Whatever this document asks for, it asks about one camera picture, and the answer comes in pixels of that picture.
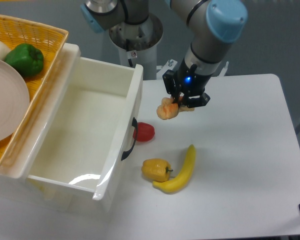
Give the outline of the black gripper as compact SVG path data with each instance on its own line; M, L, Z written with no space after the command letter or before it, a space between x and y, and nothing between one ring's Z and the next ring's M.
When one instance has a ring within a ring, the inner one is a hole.
M184 94L181 104L188 108L204 107L208 104L211 98L204 91L212 74L196 73L198 68L196 64L188 67L183 59L176 72L167 70L163 74L166 92L172 97L173 103L180 103L180 96Z

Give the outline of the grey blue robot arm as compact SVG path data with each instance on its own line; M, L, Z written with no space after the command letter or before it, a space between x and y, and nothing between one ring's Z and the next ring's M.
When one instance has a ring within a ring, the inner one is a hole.
M169 0L167 5L194 38L178 69L163 74L165 89L180 106L205 106L206 84L241 36L248 11L239 0ZM147 0L88 0L80 10L95 33L109 33L122 65L142 65L148 78L156 75L163 25Z

